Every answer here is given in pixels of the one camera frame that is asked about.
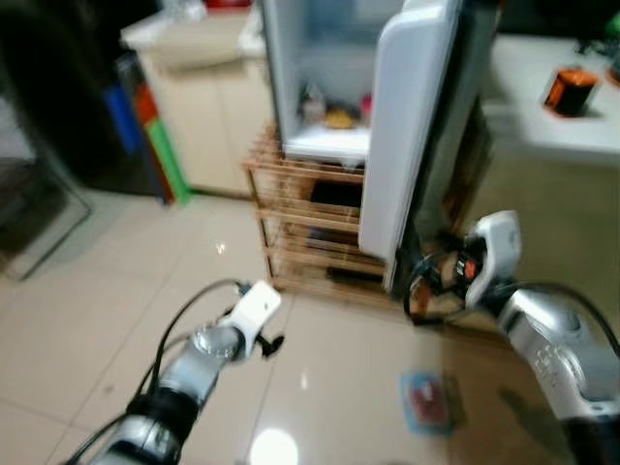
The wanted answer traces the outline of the white grey fridge door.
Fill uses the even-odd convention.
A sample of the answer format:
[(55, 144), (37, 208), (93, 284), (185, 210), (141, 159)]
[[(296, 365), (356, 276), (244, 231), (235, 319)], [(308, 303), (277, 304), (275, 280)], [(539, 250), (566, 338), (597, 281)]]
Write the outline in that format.
[(461, 229), (490, 164), (481, 89), (501, 0), (406, 0), (378, 36), (359, 248), (403, 295), (426, 248)]

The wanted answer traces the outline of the tall black fridge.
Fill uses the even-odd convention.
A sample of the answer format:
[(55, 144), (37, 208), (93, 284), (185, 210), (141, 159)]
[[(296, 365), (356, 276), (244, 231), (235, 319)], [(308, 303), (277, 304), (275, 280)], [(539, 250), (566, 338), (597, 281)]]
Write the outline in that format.
[(88, 189), (160, 194), (109, 101), (121, 89), (121, 31), (158, 10), (158, 0), (0, 0), (0, 89), (59, 169)]

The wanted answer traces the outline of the black long flat object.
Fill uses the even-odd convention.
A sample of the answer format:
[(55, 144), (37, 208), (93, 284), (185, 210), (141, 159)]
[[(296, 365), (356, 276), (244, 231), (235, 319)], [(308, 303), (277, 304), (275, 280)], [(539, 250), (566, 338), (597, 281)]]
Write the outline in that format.
[(362, 283), (371, 283), (375, 280), (375, 276), (367, 273), (359, 273), (359, 271), (345, 269), (345, 267), (328, 267), (325, 275), (329, 280), (336, 283), (347, 283), (349, 285), (360, 285)]

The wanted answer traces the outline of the white topped kitchen island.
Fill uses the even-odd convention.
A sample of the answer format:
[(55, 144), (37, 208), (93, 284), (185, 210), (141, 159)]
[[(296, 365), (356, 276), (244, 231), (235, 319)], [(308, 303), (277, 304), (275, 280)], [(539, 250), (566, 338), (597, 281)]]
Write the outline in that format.
[(605, 78), (581, 118), (544, 109), (555, 72), (602, 77), (605, 58), (580, 56), (558, 37), (501, 34), (481, 102), (492, 160), (470, 220), (515, 211), (523, 253), (518, 275), (575, 288), (608, 322), (620, 306), (620, 92)]

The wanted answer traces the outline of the wooden slatted rack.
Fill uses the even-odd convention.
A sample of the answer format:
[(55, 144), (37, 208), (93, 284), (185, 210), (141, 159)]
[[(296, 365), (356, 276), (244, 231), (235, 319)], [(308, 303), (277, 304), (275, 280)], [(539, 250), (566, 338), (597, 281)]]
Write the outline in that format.
[[(253, 142), (243, 168), (273, 287), (389, 313), (400, 310), (397, 298), (384, 287), (386, 262), (358, 245), (363, 169), (288, 158), (271, 123)], [(367, 273), (375, 280), (332, 282), (328, 267)]]

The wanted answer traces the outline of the yellow food item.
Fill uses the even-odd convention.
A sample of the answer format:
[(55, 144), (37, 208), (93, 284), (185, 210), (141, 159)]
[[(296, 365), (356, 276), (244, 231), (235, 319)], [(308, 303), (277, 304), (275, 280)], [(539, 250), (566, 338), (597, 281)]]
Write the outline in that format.
[(350, 130), (357, 125), (353, 112), (340, 107), (328, 107), (322, 121), (331, 130)]

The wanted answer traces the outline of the green board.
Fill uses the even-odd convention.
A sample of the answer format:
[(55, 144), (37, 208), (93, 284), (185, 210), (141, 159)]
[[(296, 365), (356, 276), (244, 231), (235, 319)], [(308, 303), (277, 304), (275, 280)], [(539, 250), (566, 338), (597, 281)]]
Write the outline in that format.
[(169, 183), (173, 203), (185, 203), (191, 196), (192, 191), (183, 177), (183, 172), (178, 164), (176, 151), (168, 134), (167, 128), (160, 118), (146, 121), (143, 125), (147, 136), (150, 138), (152, 149), (160, 161), (161, 171), (165, 181)]

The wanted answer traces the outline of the orange and black box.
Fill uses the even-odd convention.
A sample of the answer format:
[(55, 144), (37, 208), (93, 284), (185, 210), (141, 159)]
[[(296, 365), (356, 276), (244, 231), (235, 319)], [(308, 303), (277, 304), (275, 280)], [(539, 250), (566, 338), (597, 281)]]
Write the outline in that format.
[(586, 114), (599, 76), (583, 67), (558, 68), (543, 98), (542, 107), (562, 118)]

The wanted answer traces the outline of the beige kitchen cabinet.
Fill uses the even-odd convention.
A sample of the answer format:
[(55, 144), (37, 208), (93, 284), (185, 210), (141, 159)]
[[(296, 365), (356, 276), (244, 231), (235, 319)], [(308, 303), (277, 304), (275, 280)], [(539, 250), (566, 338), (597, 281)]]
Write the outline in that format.
[(127, 37), (143, 28), (209, 17), (247, 19), (243, 57), (238, 61), (176, 70), (158, 65), (137, 50), (136, 54), (190, 189), (245, 199), (251, 187), (244, 160), (266, 124), (273, 121), (262, 17), (256, 6), (244, 12), (209, 13), (200, 19), (158, 13), (124, 27), (120, 40), (129, 48)]

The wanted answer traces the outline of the dark framed floor mat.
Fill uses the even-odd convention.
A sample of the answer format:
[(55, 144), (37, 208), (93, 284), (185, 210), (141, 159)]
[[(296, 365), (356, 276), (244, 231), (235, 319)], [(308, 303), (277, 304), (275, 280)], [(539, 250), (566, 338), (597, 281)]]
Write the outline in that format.
[(31, 278), (92, 214), (56, 164), (0, 158), (0, 276)]

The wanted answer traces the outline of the red board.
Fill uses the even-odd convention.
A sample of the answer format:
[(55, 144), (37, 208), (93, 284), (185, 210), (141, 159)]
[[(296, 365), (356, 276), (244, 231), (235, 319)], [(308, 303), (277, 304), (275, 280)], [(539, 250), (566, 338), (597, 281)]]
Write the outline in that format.
[(174, 194), (149, 130), (156, 112), (149, 87), (145, 83), (134, 85), (134, 88), (130, 90), (130, 102), (132, 102), (133, 111), (139, 123), (139, 132), (143, 137), (143, 147), (147, 152), (147, 159), (151, 161), (151, 172), (154, 174), (156, 185), (160, 189), (161, 201), (164, 205), (172, 205), (174, 204)]

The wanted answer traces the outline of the blue board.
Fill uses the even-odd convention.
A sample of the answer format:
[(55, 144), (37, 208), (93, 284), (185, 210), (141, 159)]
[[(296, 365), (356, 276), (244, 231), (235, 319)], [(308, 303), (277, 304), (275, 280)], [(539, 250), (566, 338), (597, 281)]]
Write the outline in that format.
[(103, 97), (108, 108), (109, 116), (118, 134), (121, 146), (129, 156), (138, 150), (138, 137), (134, 133), (132, 123), (132, 108), (129, 105), (127, 93), (118, 84), (113, 84), (103, 90)]

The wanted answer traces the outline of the beige woven counter mat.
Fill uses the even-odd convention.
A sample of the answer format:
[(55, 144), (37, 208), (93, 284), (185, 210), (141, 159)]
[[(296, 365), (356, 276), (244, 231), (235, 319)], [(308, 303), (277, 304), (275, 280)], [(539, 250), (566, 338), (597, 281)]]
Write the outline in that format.
[(167, 68), (226, 65), (243, 57), (244, 17), (209, 17), (194, 22), (165, 22), (127, 37), (133, 48)]

